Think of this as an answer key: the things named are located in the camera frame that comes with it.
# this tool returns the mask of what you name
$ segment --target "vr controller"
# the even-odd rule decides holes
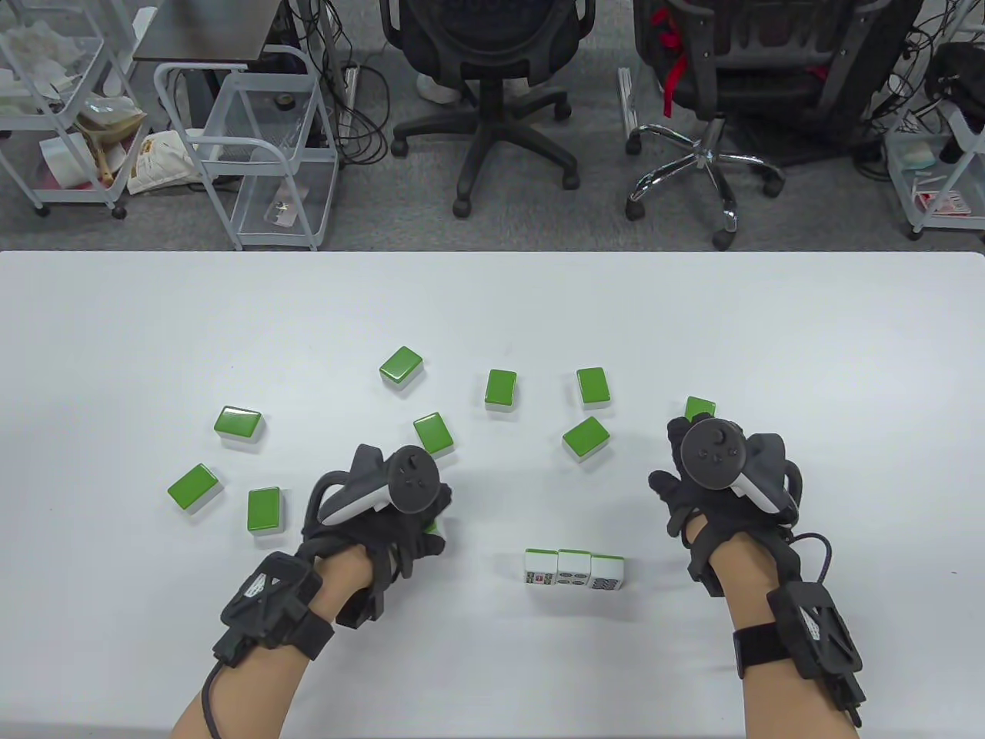
[[[804,481],[797,465],[786,458],[779,434],[746,438],[733,422],[709,417],[688,430],[681,442],[681,462],[701,487],[731,488],[782,525],[797,523]]]
[[[388,505],[402,513],[419,513],[434,503],[441,487],[434,458],[419,446],[403,446],[384,460],[378,448],[360,444],[349,472],[329,472],[320,482],[342,486],[318,510],[318,520],[326,526]]]

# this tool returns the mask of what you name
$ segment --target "black mesh chair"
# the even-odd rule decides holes
[[[398,8],[399,30],[390,20],[389,0],[380,0],[387,40],[403,49],[414,69],[443,87],[463,91],[475,107],[397,124],[390,146],[393,156],[407,156],[410,136],[473,136],[452,208],[458,218],[467,218],[472,212],[476,178],[497,141],[507,141],[554,162],[563,170],[564,189],[577,189],[577,159],[547,136],[519,122],[548,105],[554,106],[556,120],[567,119],[571,116],[567,93],[557,88],[542,89],[507,102],[503,80],[526,78],[534,86],[550,79],[571,60],[578,42],[592,30],[595,0],[585,0],[585,13],[580,19],[574,0],[399,0]],[[504,14],[509,23],[501,22]],[[478,99],[466,86],[466,80],[479,82]]]
[[[726,116],[777,106],[824,116],[837,101],[869,28],[889,2],[633,0],[636,50],[656,72],[666,103],[693,110],[707,125],[697,140],[655,123],[630,132],[628,154],[639,154],[644,133],[687,153],[636,183],[625,201],[626,217],[642,218],[642,197],[661,182],[688,169],[704,169],[725,216],[725,228],[712,243],[727,249],[735,238],[738,214],[721,166],[754,168],[764,178],[768,197],[780,194],[785,179],[779,167],[760,157],[720,151]]]

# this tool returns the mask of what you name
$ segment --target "floor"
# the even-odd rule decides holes
[[[394,120],[434,109],[420,100],[414,74],[398,51],[383,44],[375,3],[339,3],[356,58],[373,53],[372,64],[387,78]],[[429,138],[411,142],[406,160],[387,157],[372,167],[346,168],[333,206],[323,250],[708,250],[721,228],[720,213],[706,178],[699,173],[672,181],[646,199],[645,220],[624,217],[625,196],[648,169],[676,152],[644,140],[640,157],[623,149],[616,70],[634,63],[630,4],[608,0],[595,31],[556,83],[570,90],[574,113],[538,127],[579,160],[581,188],[564,191],[560,171],[541,159],[499,145],[483,171],[467,221],[451,214],[455,180],[465,140]],[[144,105],[153,105],[149,76],[138,86]],[[652,84],[637,108],[641,122],[660,122],[661,105]],[[370,115],[384,109],[381,84],[364,76],[359,105]],[[686,112],[672,125],[697,130]],[[33,141],[17,136],[3,143],[7,157],[23,165]],[[776,200],[760,192],[757,177],[737,170],[730,180],[739,201],[740,230],[734,250],[979,250],[977,235],[930,232],[914,244],[903,235],[903,216],[888,184],[864,179],[848,161],[788,171]],[[233,194],[224,195],[231,207]],[[0,249],[229,249],[230,242],[203,193],[173,188],[130,198],[129,217],[114,221],[98,206],[56,206],[40,219],[0,172]]]

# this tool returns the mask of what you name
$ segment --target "green mahjong tile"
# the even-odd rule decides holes
[[[379,369],[379,373],[385,379],[400,385],[407,381],[414,371],[421,366],[423,361],[417,353],[407,347],[401,347],[390,359],[383,363],[383,366]]]
[[[444,420],[439,413],[418,418],[414,421],[414,428],[417,430],[421,444],[428,454],[437,454],[454,443],[451,433],[448,431],[448,427],[444,425]]]
[[[516,372],[506,369],[490,369],[486,383],[486,402],[492,405],[512,407],[513,391],[516,389]]]
[[[578,386],[581,388],[583,403],[608,403],[612,400],[609,394],[609,383],[606,381],[605,370],[601,367],[580,369],[578,371]]]
[[[252,438],[263,416],[257,411],[228,405],[213,426],[217,434],[227,437]]]
[[[252,533],[281,531],[280,488],[251,490],[246,504],[246,529]]]
[[[688,397],[688,405],[684,409],[684,415],[689,421],[694,420],[694,416],[699,413],[715,415],[715,404],[710,400],[695,398],[693,395]]]
[[[563,436],[564,443],[579,459],[602,448],[609,440],[609,432],[595,416],[589,416]]]
[[[219,478],[213,475],[204,464],[196,464],[167,489],[167,494],[174,498],[174,502],[182,510],[188,510],[217,485],[219,485]]]

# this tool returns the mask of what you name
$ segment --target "wrist strap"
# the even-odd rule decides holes
[[[732,634],[732,641],[736,647],[736,669],[740,680],[746,677],[750,667],[790,659],[775,622],[739,629]]]
[[[328,640],[335,635],[332,625],[325,621],[321,616],[308,611],[301,617],[288,644],[297,648],[301,654],[314,661],[321,650],[328,643]]]

